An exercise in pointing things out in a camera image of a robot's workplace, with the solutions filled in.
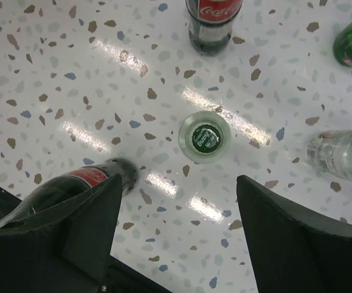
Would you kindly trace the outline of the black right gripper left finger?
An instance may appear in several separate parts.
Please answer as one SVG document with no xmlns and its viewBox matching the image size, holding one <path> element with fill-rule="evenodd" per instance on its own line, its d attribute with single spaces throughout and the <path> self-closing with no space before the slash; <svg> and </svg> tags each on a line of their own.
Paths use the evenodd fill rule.
<svg viewBox="0 0 352 293">
<path fill-rule="evenodd" d="M 97 292 L 122 199 L 122 177 L 0 228 L 0 292 Z"/>
</svg>

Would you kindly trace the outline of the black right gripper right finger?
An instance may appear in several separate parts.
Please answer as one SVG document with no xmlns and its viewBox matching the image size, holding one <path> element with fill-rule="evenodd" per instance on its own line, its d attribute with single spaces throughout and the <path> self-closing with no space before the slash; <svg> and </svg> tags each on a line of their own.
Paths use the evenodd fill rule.
<svg viewBox="0 0 352 293">
<path fill-rule="evenodd" d="M 236 195 L 259 292 L 352 292 L 352 225 L 246 175 Z"/>
</svg>

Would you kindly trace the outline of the clear soda bottle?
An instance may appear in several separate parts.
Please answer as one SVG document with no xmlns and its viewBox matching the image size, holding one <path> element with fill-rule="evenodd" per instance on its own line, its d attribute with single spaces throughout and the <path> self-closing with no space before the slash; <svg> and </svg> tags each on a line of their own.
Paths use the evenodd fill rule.
<svg viewBox="0 0 352 293">
<path fill-rule="evenodd" d="M 313 167 L 352 181 L 352 130 L 319 133 L 307 143 L 306 155 Z"/>
<path fill-rule="evenodd" d="M 178 143 L 183 154 L 197 164 L 219 161 L 229 150 L 232 134 L 217 113 L 196 112 L 182 123 Z"/>
</svg>

